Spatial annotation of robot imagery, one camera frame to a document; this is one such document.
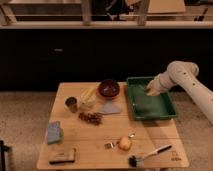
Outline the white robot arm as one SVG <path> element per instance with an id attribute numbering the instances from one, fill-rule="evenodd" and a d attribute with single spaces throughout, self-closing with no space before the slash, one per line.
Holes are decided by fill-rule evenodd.
<path id="1" fill-rule="evenodd" d="M 148 83 L 146 92 L 149 96 L 157 96 L 179 85 L 213 125 L 213 91 L 196 78 L 198 73 L 199 67 L 196 63 L 173 61 L 165 72 L 158 74 Z"/>

